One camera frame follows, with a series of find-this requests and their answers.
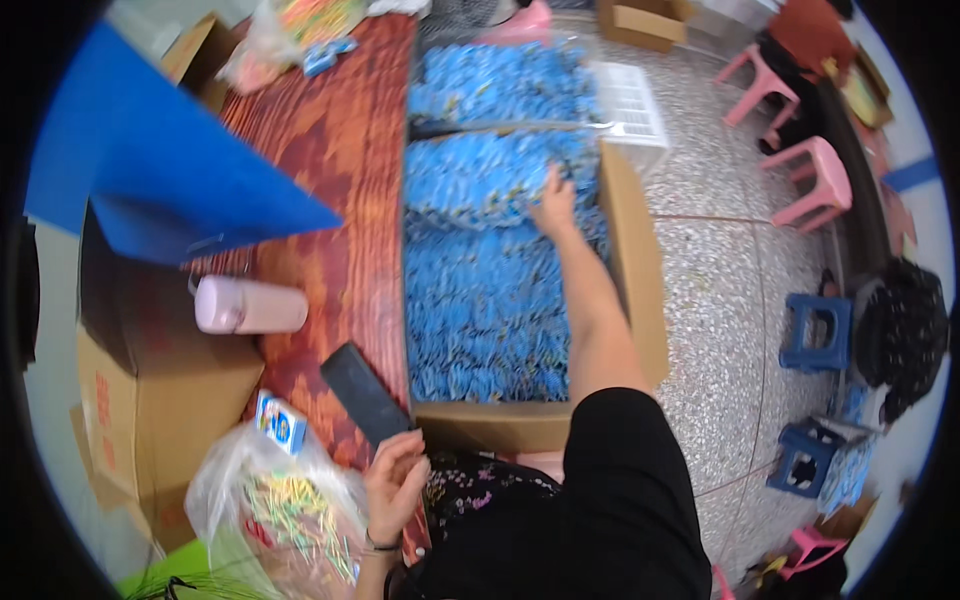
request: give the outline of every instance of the black shirt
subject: black shirt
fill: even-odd
[[[658,404],[610,388],[573,413],[564,488],[490,506],[438,542],[426,598],[706,599],[711,574],[684,456]]]

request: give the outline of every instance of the woman's hand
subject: woman's hand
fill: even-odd
[[[423,455],[423,432],[407,431],[384,441],[367,470],[368,534],[377,545],[397,543],[403,526],[417,509],[420,492],[430,473]]]
[[[569,233],[579,233],[573,219],[573,181],[560,178],[557,165],[551,164],[539,203],[530,205],[530,215],[540,233],[556,242]]]

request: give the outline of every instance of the black pants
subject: black pants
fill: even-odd
[[[824,108],[820,104],[817,85],[802,75],[802,69],[793,57],[774,39],[758,36],[760,56],[763,57],[774,73],[796,92],[800,98],[800,107],[792,120],[777,130],[780,135],[780,149],[789,148],[814,135],[823,135],[827,127]]]

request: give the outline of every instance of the white crate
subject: white crate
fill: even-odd
[[[612,124],[603,138],[620,146],[642,177],[666,160],[670,145],[643,69],[619,62],[592,61],[597,103]]]

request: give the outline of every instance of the bracelet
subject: bracelet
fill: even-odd
[[[400,549],[399,543],[382,544],[376,543],[370,537],[370,530],[367,530],[367,545],[375,552],[397,552]]]

